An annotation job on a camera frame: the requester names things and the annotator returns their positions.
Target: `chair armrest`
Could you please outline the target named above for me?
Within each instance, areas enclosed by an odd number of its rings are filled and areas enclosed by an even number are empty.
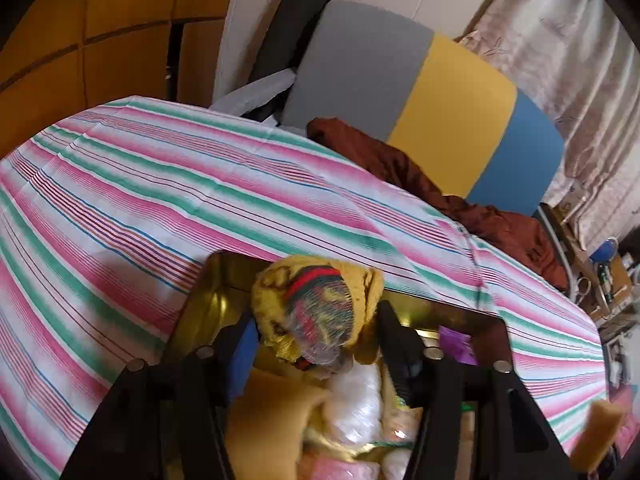
[[[575,280],[574,273],[572,272],[569,265],[569,260],[566,259],[566,255],[562,250],[560,240],[558,240],[558,236],[556,236],[556,232],[554,231],[551,222],[546,217],[544,210],[540,206],[538,206],[535,213],[533,213],[533,216],[542,224],[542,227],[545,229],[546,234],[549,236],[549,239],[551,240],[551,243],[556,250],[556,256],[564,267],[564,271],[566,272],[566,276],[569,281],[569,290],[566,292],[566,296],[569,298],[569,300],[571,300],[572,303],[575,303],[575,299],[578,295],[578,284]]]
[[[267,104],[276,95],[290,88],[295,80],[296,73],[292,69],[280,70],[222,96],[209,107],[209,110],[242,116],[258,106]]]

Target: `blue round object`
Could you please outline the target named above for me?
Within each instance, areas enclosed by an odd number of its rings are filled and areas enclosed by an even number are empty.
[[[597,264],[606,264],[613,259],[617,252],[618,240],[613,237],[607,238],[600,247],[593,251],[590,259]]]

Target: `wooden panel wall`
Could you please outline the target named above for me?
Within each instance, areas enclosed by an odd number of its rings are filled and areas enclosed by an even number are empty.
[[[35,0],[0,50],[0,156],[84,108],[165,98],[173,23],[184,23],[183,45],[198,59],[180,60],[178,94],[209,105],[228,2]]]

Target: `gray panel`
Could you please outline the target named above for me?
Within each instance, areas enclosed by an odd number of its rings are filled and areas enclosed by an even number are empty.
[[[300,64],[282,124],[338,117],[387,140],[427,55],[433,31],[347,1],[329,3]]]

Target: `chair backrest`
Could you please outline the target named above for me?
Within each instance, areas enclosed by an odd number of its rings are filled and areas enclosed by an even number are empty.
[[[532,214],[562,138],[501,72],[449,38],[364,4],[333,1],[309,43],[283,126],[338,117],[399,148],[445,194]]]

